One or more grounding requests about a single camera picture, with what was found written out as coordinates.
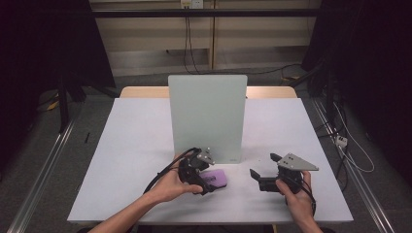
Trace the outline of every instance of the floor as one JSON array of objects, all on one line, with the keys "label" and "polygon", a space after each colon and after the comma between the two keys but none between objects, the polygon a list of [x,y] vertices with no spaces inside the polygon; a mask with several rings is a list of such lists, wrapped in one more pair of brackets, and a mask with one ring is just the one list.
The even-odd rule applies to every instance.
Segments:
[{"label": "floor", "polygon": [[[287,59],[281,59],[280,54],[282,53],[274,52],[279,50],[271,48],[225,50],[222,51],[223,56],[220,58],[219,67],[230,69],[229,71],[249,73],[249,85],[287,84],[288,81],[283,79],[284,77],[301,76],[304,71],[296,66],[282,71],[254,75],[257,72],[276,70],[276,68],[286,64],[299,63],[304,54],[304,48],[281,50]],[[140,54],[136,52],[109,54],[118,85],[115,91],[121,91],[121,88],[127,85],[165,85],[167,84],[167,75],[170,73],[186,73],[186,69],[194,71],[194,66],[190,63],[191,57],[187,59],[187,68],[183,65],[183,54],[182,51],[177,50],[142,52]],[[193,51],[193,58],[195,62],[199,62],[196,63],[196,66],[199,67],[200,72],[207,70],[206,54],[207,52],[204,50]],[[51,167],[51,176],[44,180],[46,186],[42,189],[39,199],[33,203],[32,211],[28,212],[28,220],[18,226],[19,231],[14,228],[10,232],[76,232],[83,228],[80,225],[67,222],[66,219],[113,105],[113,99],[94,89],[85,87],[85,91],[87,99],[84,103],[69,103],[71,114],[78,114],[75,125],[70,132],[66,146]],[[330,137],[322,137],[327,132],[322,127],[324,123],[319,108],[316,107],[318,104],[323,104],[324,98],[309,97],[305,84],[298,86],[295,91],[301,98],[314,129],[319,128],[317,133],[320,136],[320,143],[330,166],[336,172],[340,164],[340,157]],[[44,93],[39,102],[43,102],[43,99],[50,95],[50,93]],[[373,193],[372,199],[378,203],[378,209],[383,211],[383,218],[387,219],[388,223],[385,225],[386,229],[382,229],[382,226],[376,223],[376,217],[372,217],[376,216],[373,213],[376,208],[370,208],[370,203],[368,203],[374,200],[370,200],[370,196],[369,199],[364,196],[364,191],[361,191],[363,187],[360,187],[357,181],[359,177],[351,176],[350,172],[348,172],[348,176],[345,175],[345,171],[354,168],[347,165],[346,170],[339,173],[338,182],[344,189],[344,197],[355,220],[340,224],[322,224],[322,226],[332,228],[336,232],[410,231],[412,229],[410,221],[412,219],[412,188],[388,164],[378,145],[367,138],[367,131],[357,120],[356,113],[351,112],[350,106],[346,105],[344,109],[348,116],[347,126],[351,134],[367,151],[374,163],[374,171],[361,172],[361,179],[367,183],[367,187]],[[53,150],[58,136],[58,128],[58,110],[39,112],[21,150],[3,173],[3,181],[0,183],[0,232],[6,232],[10,229],[14,219],[16,219],[19,208],[38,179],[45,161],[50,157],[50,152]],[[365,170],[370,169],[371,162],[356,146],[353,139],[350,139],[349,145],[350,153],[357,165]],[[233,230],[233,232],[247,232],[242,227]],[[277,230],[285,233],[299,232],[294,224],[278,225]],[[196,230],[189,229],[185,232],[213,232],[213,229],[200,227],[200,230],[196,228]]]}]

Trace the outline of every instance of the black curtain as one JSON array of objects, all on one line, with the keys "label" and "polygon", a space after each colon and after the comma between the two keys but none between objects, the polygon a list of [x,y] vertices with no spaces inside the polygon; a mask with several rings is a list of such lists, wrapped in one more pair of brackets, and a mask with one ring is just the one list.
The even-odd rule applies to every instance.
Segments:
[{"label": "black curtain", "polygon": [[59,77],[115,86],[94,18],[53,10],[91,11],[87,0],[0,1],[0,168],[26,135],[40,94],[56,89]]}]

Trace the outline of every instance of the gray floor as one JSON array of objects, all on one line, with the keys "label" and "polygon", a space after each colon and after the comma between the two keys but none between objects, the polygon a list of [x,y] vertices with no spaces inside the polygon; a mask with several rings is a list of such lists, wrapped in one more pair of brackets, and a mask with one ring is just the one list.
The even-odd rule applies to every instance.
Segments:
[{"label": "gray floor", "polygon": [[[273,67],[259,69],[246,67],[236,71],[252,73],[271,69]],[[284,77],[299,76],[301,74],[302,71],[297,67],[291,67],[284,71]],[[118,88],[116,91],[120,91],[127,85],[165,85],[167,75],[117,77]],[[281,80],[281,72],[250,75],[249,85],[279,84],[285,84],[285,81]],[[80,225],[67,222],[66,218],[113,105],[113,99],[93,89],[86,87],[86,93],[87,99],[83,104],[73,102],[69,104],[72,109],[81,107],[79,118],[76,120],[62,155],[52,171],[52,176],[37,203],[33,216],[26,226],[26,232],[76,232],[82,228]],[[297,87],[296,93],[302,99],[314,127],[321,125],[322,122],[314,108],[313,100],[307,94],[305,84]],[[350,106],[346,107],[346,112],[349,120],[348,127],[352,135],[368,152],[375,164],[375,171],[363,173],[364,178],[388,215],[395,232],[409,232],[412,229],[410,220],[412,219],[412,188],[388,164],[379,147],[367,139],[365,130],[357,121],[356,115],[351,113]],[[21,150],[3,173],[3,181],[0,183],[0,232],[7,232],[18,208],[35,182],[53,147],[58,129],[58,110],[39,113]],[[325,133],[324,129],[318,132],[319,135]],[[339,157],[334,145],[329,137],[321,138],[320,142],[330,166],[336,171],[339,165]],[[365,159],[360,149],[351,141],[350,152],[359,166],[369,168],[369,161]],[[345,182],[344,174],[344,171],[342,171],[339,177],[342,182]],[[354,182],[351,179],[348,182],[343,194],[355,220],[348,223],[332,224],[327,227],[334,229],[336,232],[379,232],[360,193],[354,186]],[[277,227],[279,232],[299,232],[293,224],[278,225]],[[157,231],[165,232],[166,229],[160,228]],[[232,231],[259,232],[256,228],[235,228]],[[200,227],[197,232],[218,232],[218,230],[216,228]]]}]

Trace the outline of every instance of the wall outlet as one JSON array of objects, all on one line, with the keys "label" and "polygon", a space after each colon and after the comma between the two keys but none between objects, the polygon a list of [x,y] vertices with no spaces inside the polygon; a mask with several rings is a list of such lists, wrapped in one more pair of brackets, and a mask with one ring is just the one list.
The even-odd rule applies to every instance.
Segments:
[{"label": "wall outlet", "polygon": [[181,0],[182,9],[191,9],[191,0]]},{"label": "wall outlet", "polygon": [[203,9],[203,0],[191,0],[192,9]]}]

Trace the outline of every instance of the metal rail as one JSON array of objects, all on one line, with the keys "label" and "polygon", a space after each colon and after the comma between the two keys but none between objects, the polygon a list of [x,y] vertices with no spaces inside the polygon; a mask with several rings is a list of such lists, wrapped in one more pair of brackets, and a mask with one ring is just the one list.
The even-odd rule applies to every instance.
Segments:
[{"label": "metal rail", "polygon": [[36,179],[36,182],[30,189],[29,194],[24,199],[23,203],[18,210],[15,219],[10,225],[7,233],[23,233],[33,216],[34,211],[36,210],[37,204],[42,197],[43,191],[47,185],[47,182],[52,175],[52,171],[58,161],[59,156],[63,152],[63,148],[72,132],[74,123],[78,118],[80,111],[82,109],[82,104],[78,104],[75,113],[71,120],[69,121],[67,127],[62,133],[59,133],[54,146],[49,153],[49,156],[43,165],[42,170],[40,171],[39,176]]},{"label": "metal rail", "polygon": [[319,17],[348,14],[345,9],[165,9],[165,10],[43,10],[62,17]]},{"label": "metal rail", "polygon": [[[325,107],[319,100],[312,99],[312,103],[315,106],[316,111],[322,121],[322,123],[326,126],[327,133],[331,134],[336,130],[332,130],[332,128],[327,124],[327,118],[324,114],[326,111]],[[337,147],[339,151],[339,156],[341,159],[344,157],[344,151]],[[351,176],[352,181],[354,182],[360,197],[362,198],[366,208],[369,210],[370,215],[372,216],[373,220],[376,223],[379,231],[381,233],[394,233],[394,228],[391,225],[391,222],[388,216],[385,213],[385,210],[382,208],[379,200],[376,198],[375,194],[373,194],[372,189],[367,184],[366,180],[364,179],[361,171],[354,168],[347,159],[345,159],[345,165],[348,168],[348,174]]]}]

